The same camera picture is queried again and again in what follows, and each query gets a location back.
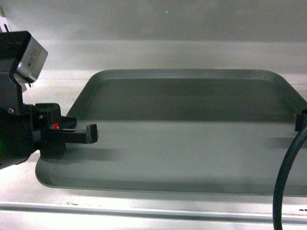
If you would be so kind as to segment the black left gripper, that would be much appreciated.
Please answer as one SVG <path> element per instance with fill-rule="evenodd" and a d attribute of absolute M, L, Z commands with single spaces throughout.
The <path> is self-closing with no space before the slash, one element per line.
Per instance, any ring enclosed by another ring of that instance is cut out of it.
<path fill-rule="evenodd" d="M 21 85 L 14 77 L 32 35 L 28 31 L 0 35 L 0 167 L 27 161 L 41 141 L 93 144 L 98 141 L 96 124 L 75 129 L 75 117 L 61 116 L 57 103 L 23 103 Z"/>

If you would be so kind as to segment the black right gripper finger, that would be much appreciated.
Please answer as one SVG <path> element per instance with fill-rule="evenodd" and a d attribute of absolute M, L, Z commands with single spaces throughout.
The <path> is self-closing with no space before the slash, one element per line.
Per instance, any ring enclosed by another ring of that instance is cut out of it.
<path fill-rule="evenodd" d="M 307 115 L 297 114 L 295 120 L 295 131 L 302 131 L 307 125 Z"/>

